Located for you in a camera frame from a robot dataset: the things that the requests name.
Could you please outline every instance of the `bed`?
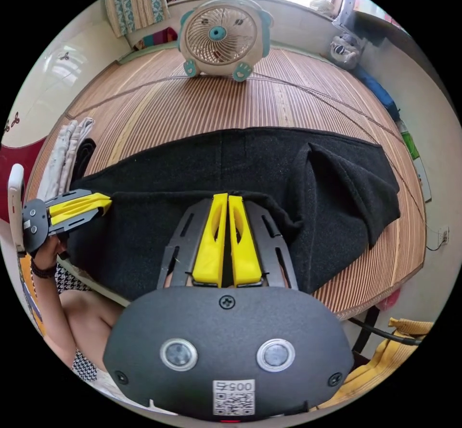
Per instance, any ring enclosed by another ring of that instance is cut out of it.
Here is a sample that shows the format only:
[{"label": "bed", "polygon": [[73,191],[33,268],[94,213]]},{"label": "bed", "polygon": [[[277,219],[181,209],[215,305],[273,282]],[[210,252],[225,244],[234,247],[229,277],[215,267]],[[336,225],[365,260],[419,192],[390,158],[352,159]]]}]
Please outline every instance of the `bed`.
[{"label": "bed", "polygon": [[36,196],[59,127],[95,120],[97,147],[86,174],[136,152],[226,128],[284,126],[327,130],[382,145],[400,186],[401,218],[376,246],[314,294],[340,319],[365,311],[397,290],[424,263],[422,190],[412,159],[389,114],[351,74],[329,62],[273,47],[246,83],[184,76],[175,49],[114,63],[69,107],[44,144],[26,191]]}]

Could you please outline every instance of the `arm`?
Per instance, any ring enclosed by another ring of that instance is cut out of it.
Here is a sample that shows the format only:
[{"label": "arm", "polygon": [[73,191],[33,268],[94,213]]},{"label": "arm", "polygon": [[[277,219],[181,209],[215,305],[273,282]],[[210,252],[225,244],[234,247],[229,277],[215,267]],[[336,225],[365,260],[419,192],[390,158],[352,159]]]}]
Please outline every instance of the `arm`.
[{"label": "arm", "polygon": [[[43,337],[53,352],[68,366],[72,367],[76,354],[76,342],[61,305],[54,273],[56,257],[62,252],[56,236],[50,237],[37,252],[32,263],[32,279],[37,294],[38,307],[45,327]],[[47,271],[47,278],[42,272]]]}]

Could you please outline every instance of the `checkered clothing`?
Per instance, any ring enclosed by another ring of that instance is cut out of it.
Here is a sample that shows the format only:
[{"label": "checkered clothing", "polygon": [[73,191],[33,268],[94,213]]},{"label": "checkered clothing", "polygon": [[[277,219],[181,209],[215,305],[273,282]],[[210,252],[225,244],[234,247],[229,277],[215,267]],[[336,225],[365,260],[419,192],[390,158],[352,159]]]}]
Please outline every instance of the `checkered clothing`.
[{"label": "checkered clothing", "polygon": [[[91,290],[79,279],[74,277],[69,271],[58,265],[55,274],[56,287],[58,293],[61,294],[65,290]],[[72,370],[84,381],[96,381],[96,366],[90,362],[79,350],[76,352]]]}]

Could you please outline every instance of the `folded white clothes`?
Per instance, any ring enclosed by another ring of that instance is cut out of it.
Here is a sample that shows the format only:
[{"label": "folded white clothes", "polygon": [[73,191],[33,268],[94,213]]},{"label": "folded white clothes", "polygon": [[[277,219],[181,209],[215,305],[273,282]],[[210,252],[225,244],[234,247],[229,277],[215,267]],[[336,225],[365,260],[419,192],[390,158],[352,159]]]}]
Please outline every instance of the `folded white clothes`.
[{"label": "folded white clothes", "polygon": [[47,201],[69,190],[77,150],[94,123],[85,117],[80,123],[72,120],[61,127],[38,187],[38,199]]}]

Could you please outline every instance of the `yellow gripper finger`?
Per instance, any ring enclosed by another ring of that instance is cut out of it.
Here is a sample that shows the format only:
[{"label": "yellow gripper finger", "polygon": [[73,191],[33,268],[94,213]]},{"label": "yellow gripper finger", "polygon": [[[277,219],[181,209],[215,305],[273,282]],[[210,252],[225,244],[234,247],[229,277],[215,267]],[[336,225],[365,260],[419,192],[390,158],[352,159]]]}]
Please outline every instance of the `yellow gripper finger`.
[{"label": "yellow gripper finger", "polygon": [[82,215],[89,210],[97,208],[102,209],[104,215],[111,206],[111,198],[95,192],[88,196],[78,197],[67,202],[52,205],[48,211],[50,213],[51,224],[58,225],[65,220],[73,218],[74,216]]},{"label": "yellow gripper finger", "polygon": [[215,194],[192,270],[195,282],[221,288],[228,195]]},{"label": "yellow gripper finger", "polygon": [[229,197],[231,257],[234,286],[261,280],[260,263],[242,197]]}]

